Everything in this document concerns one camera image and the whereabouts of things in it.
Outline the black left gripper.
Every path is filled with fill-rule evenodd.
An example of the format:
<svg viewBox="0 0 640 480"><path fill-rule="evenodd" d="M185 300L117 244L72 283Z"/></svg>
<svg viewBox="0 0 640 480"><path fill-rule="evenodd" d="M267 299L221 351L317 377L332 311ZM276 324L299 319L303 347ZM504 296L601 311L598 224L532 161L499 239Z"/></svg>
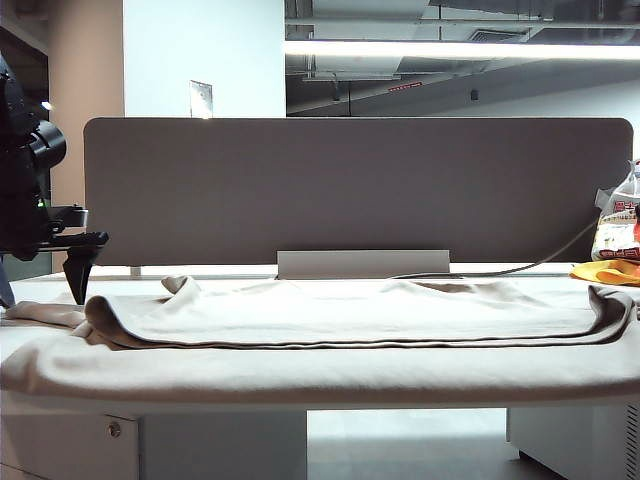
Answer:
<svg viewBox="0 0 640 480"><path fill-rule="evenodd" d="M36 212L41 221L43 237L34 245L34 249L36 251L68 251L63 270L76 304L83 305L96 251L107 244L109 235L102 231L65 234L69 229L87 226L89 211L80 205L46 206L40 202ZM0 303L3 308L11 308L15 305L3 254L0 254Z"/></svg>

